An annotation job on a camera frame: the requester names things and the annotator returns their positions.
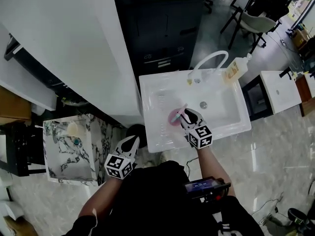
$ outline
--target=faucet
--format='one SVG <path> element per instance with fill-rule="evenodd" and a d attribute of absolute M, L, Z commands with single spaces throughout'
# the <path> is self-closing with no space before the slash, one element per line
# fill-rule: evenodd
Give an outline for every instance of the faucet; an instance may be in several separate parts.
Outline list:
<path fill-rule="evenodd" d="M 280 78 L 282 78 L 284 75 L 288 74 L 290 80 L 292 80 L 292 79 L 291 79 L 291 76 L 290 76 L 290 72 L 292 73 L 292 70 L 291 70 L 290 67 L 288 67 L 288 68 L 287 68 L 286 70 L 284 70 L 281 74 L 279 74 L 279 76 L 280 76 Z"/>
<path fill-rule="evenodd" d="M 203 65 L 203 63 L 205 63 L 206 61 L 208 61 L 209 59 L 217 56 L 217 55 L 220 55 L 220 54 L 224 54 L 225 57 L 224 59 L 221 61 L 221 63 L 214 69 L 213 72 L 215 72 L 218 68 L 221 68 L 221 66 L 223 66 L 223 64 L 226 62 L 227 58 L 228 58 L 228 52 L 227 51 L 217 51 L 215 53 L 211 53 L 210 55 L 208 55 L 207 57 L 205 57 L 202 61 L 200 61 L 195 67 L 194 69 L 188 74 L 188 77 L 187 77 L 187 83 L 189 85 L 192 84 L 192 78 L 193 78 L 193 75 L 196 73 L 197 69 L 199 69 L 199 67 L 201 67 L 201 65 Z M 201 78 L 203 81 L 207 82 L 208 80 L 208 77 L 209 77 L 209 71 L 208 70 L 204 70 L 201 72 Z"/>

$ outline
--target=white sink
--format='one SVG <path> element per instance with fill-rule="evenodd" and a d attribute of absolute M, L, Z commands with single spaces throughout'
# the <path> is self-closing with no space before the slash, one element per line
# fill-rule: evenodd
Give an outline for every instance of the white sink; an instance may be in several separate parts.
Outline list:
<path fill-rule="evenodd" d="M 70 136 L 68 126 L 76 123 L 81 131 Z M 49 181 L 99 186 L 108 176 L 104 163 L 118 132 L 110 124 L 91 115 L 79 115 L 43 123 L 46 173 Z"/>
<path fill-rule="evenodd" d="M 195 78 L 201 78 L 196 70 Z M 191 71 L 177 71 L 139 77 L 143 115 L 149 152 L 155 153 L 189 146 L 182 127 L 168 123 L 168 116 L 185 103 L 202 114 L 213 133 L 213 140 L 248 131 L 252 128 L 240 84 L 225 85 L 217 69 L 208 82 L 187 84 Z M 207 108 L 200 107 L 206 102 Z"/>
<path fill-rule="evenodd" d="M 294 80 L 290 80 L 287 74 L 280 78 L 281 73 L 282 71 L 260 72 L 274 114 L 302 102 Z"/>

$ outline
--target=marble cabinet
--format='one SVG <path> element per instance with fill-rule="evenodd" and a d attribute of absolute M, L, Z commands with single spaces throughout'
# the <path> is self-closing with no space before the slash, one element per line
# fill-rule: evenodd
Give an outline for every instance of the marble cabinet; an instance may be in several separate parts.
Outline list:
<path fill-rule="evenodd" d="M 71 123 L 78 127 L 75 134 Z M 87 186 L 106 181 L 105 159 L 120 140 L 120 129 L 91 114 L 44 121 L 43 127 L 49 181 Z"/>

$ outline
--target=black shirt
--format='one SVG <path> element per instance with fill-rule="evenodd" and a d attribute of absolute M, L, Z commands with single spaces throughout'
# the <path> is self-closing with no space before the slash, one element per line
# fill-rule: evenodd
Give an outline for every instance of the black shirt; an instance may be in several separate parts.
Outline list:
<path fill-rule="evenodd" d="M 219 202 L 222 220 L 216 220 L 209 206 L 188 200 L 183 183 L 189 182 L 183 166 L 168 161 L 157 167 L 136 169 L 125 178 L 111 214 L 98 221 L 93 216 L 78 218 L 67 236 L 128 234 L 206 233 L 263 236 L 255 220 L 232 196 Z"/>

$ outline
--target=camera screen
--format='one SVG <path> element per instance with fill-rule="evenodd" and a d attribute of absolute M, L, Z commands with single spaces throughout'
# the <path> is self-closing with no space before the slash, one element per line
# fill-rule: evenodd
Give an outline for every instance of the camera screen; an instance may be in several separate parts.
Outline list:
<path fill-rule="evenodd" d="M 218 184 L 219 183 L 215 179 L 210 178 L 206 180 L 201 180 L 200 182 L 188 183 L 185 185 L 185 188 L 187 192 L 193 192 L 208 189 Z"/>

